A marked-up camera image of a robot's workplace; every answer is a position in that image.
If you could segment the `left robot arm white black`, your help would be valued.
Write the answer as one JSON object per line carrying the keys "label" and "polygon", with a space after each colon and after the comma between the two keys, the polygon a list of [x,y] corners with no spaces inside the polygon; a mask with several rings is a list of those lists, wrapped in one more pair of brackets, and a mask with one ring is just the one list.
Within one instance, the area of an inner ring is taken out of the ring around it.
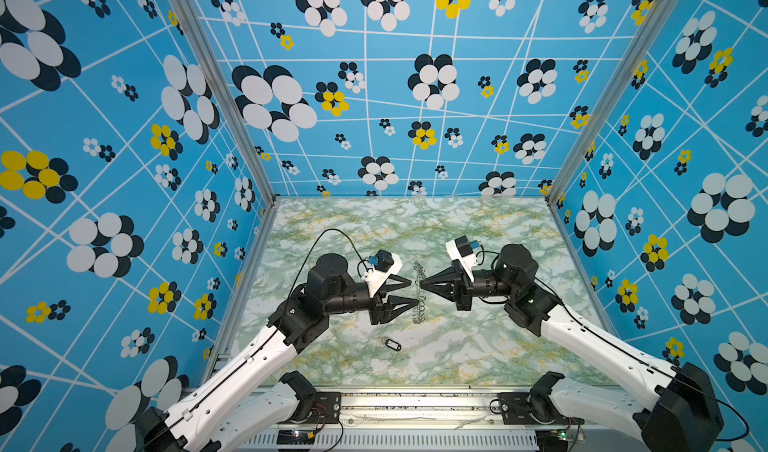
{"label": "left robot arm white black", "polygon": [[347,260],[324,254],[269,317],[251,343],[190,395],[165,411],[146,410],[135,422],[137,451],[233,451],[261,431],[300,420],[315,388],[300,373],[284,375],[256,399],[251,393],[328,330],[334,315],[365,311],[386,324],[417,305],[396,292],[410,285],[401,258],[380,250],[362,281]]}

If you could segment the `black key tag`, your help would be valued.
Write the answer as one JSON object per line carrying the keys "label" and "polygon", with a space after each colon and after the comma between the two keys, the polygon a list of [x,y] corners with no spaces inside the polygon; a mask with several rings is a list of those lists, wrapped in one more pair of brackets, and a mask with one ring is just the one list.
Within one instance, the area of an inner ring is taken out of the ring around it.
{"label": "black key tag", "polygon": [[385,344],[385,346],[386,346],[387,348],[389,348],[389,349],[391,349],[391,350],[394,350],[394,351],[396,351],[396,352],[399,352],[399,351],[401,351],[401,350],[402,350],[402,345],[401,345],[399,342],[397,342],[397,341],[395,341],[395,340],[393,340],[393,339],[387,338],[387,339],[384,341],[384,344]]}

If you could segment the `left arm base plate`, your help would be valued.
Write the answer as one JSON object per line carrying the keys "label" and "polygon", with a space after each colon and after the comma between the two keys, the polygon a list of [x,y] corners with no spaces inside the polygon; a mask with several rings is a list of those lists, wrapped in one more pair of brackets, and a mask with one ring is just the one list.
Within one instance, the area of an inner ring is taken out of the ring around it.
{"label": "left arm base plate", "polygon": [[299,401],[297,409],[283,424],[338,424],[342,407],[342,394],[318,391]]}

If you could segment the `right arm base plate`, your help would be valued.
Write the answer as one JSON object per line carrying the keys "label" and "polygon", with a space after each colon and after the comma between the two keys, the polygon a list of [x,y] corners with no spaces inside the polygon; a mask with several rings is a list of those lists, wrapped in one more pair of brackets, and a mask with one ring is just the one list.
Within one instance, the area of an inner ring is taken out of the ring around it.
{"label": "right arm base plate", "polygon": [[533,415],[533,408],[529,403],[527,392],[499,393],[489,407],[501,416],[505,425],[541,425],[568,428],[585,423],[583,419],[565,417],[558,412],[552,412],[547,420],[536,418]]}

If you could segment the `metal keyring disc with rings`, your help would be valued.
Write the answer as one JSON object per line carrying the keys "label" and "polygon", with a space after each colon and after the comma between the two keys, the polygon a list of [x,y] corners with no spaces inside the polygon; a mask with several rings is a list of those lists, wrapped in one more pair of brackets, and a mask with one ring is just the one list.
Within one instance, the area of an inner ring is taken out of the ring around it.
{"label": "metal keyring disc with rings", "polygon": [[414,285],[417,292],[418,304],[414,309],[413,323],[422,324],[426,320],[426,292],[421,287],[421,281],[426,278],[426,274],[424,267],[418,261],[414,262],[414,270],[416,273]]}

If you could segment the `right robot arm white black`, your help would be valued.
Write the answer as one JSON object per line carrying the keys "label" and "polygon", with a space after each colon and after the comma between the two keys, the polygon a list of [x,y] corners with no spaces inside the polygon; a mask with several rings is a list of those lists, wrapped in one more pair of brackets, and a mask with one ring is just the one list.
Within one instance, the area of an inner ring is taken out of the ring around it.
{"label": "right robot arm white black", "polygon": [[420,281],[421,289],[468,311],[476,298],[502,297],[520,328],[579,356],[616,384],[588,386],[547,372],[519,411],[540,423],[582,419],[621,432],[651,451],[708,451],[724,428],[710,376],[691,364],[646,354],[591,323],[536,277],[538,264],[521,244],[508,244],[488,269],[471,243],[449,242],[450,267]]}

